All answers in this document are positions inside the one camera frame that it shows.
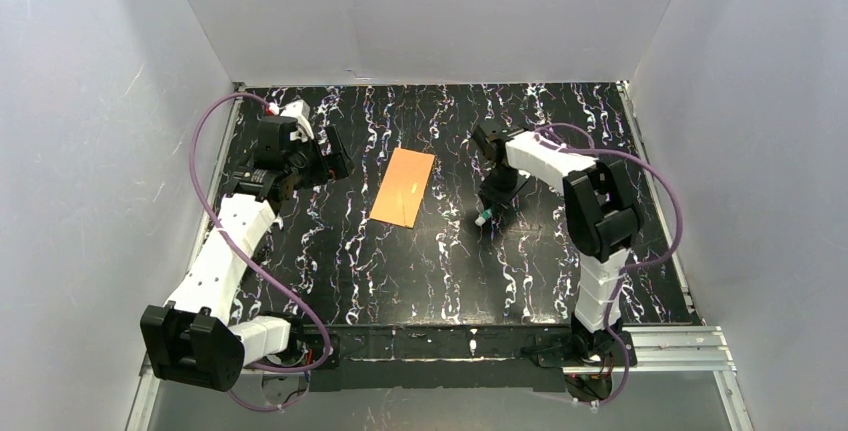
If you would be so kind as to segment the green white glue stick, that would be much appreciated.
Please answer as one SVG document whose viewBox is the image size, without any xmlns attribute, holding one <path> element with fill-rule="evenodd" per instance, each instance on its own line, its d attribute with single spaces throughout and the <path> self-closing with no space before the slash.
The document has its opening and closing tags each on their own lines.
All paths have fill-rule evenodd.
<svg viewBox="0 0 848 431">
<path fill-rule="evenodd" d="M 493 217 L 491 209 L 484 209 L 474 220 L 474 224 L 478 227 L 484 226 Z"/>
</svg>

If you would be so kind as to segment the brown paper envelope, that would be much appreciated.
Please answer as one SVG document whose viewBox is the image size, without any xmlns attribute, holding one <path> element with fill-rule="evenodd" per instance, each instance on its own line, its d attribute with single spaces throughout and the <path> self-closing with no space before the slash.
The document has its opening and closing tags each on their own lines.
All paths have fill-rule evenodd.
<svg viewBox="0 0 848 431">
<path fill-rule="evenodd" d="M 396 148 L 384 173 L 369 219 L 413 228 L 434 162 L 433 154 Z"/>
</svg>

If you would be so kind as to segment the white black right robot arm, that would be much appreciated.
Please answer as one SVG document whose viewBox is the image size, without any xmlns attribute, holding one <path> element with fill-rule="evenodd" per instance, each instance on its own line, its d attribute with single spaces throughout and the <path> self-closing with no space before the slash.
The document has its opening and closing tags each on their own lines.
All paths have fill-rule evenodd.
<svg viewBox="0 0 848 431">
<path fill-rule="evenodd" d="M 563 197 L 566 229 L 582 267 L 572 329 L 594 336 L 620 320 L 618 283 L 642 227 L 634 192 L 624 183 L 624 161 L 601 161 L 594 150 L 556 144 L 540 131 L 506 128 L 493 120 L 474 127 L 472 139 L 493 164 L 478 196 L 483 226 L 506 209 L 527 180 L 542 181 Z"/>
</svg>

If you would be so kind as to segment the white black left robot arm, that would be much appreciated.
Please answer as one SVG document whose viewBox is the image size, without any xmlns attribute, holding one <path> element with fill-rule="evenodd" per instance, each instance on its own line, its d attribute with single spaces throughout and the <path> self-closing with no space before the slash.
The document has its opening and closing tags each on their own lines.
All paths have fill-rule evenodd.
<svg viewBox="0 0 848 431">
<path fill-rule="evenodd" d="M 301 319 L 260 315 L 231 325 L 237 288 L 281 204 L 295 191 L 350 174 L 351 160 L 333 125 L 319 132 L 304 118 L 266 116 L 257 144 L 236 167 L 209 233 L 186 277 L 161 306 L 148 306 L 140 329 L 154 375 L 228 391 L 241 370 L 269 355 L 291 354 L 305 340 Z"/>
</svg>

